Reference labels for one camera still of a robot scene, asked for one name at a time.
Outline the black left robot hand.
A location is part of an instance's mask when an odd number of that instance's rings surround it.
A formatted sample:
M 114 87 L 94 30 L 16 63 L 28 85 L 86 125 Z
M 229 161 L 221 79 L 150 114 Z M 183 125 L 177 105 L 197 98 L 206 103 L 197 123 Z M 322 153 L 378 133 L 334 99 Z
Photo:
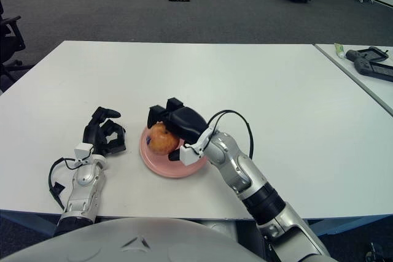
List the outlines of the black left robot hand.
M 126 150 L 125 128 L 112 118 L 121 114 L 112 109 L 98 107 L 84 129 L 82 142 L 93 145 L 92 154 L 107 156 Z

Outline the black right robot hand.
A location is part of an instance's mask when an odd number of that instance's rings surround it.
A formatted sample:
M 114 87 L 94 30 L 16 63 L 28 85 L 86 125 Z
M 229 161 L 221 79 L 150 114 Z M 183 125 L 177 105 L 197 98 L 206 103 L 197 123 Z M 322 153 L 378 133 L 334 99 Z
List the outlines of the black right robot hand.
M 195 110 L 177 98 L 169 98 L 165 107 L 156 105 L 149 109 L 147 127 L 151 128 L 158 122 L 162 122 L 169 132 L 184 141 L 179 148 L 169 153 L 169 160 L 179 160 L 189 166 L 204 156 L 212 129 Z

